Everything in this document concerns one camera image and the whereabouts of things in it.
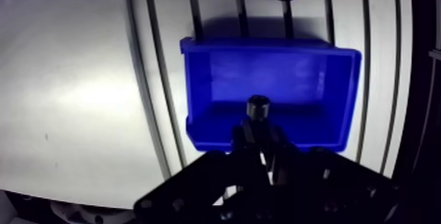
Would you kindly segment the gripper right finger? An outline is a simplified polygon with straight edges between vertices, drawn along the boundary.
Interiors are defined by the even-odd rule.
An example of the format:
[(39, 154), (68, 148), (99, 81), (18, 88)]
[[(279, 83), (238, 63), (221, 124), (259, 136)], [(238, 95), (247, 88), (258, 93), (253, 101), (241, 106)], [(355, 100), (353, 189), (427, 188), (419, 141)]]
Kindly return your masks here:
[(401, 190), (391, 179), (325, 148), (302, 151), (264, 124), (273, 173), (265, 223), (393, 223)]

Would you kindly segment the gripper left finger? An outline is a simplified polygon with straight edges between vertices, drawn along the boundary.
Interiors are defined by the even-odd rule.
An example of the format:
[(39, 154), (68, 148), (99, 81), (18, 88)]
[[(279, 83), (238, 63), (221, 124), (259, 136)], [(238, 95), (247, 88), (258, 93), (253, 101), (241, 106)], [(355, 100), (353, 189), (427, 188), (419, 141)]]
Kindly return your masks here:
[(230, 154), (206, 152), (135, 202), (138, 223), (269, 223), (270, 183), (260, 153), (268, 126), (244, 120)]

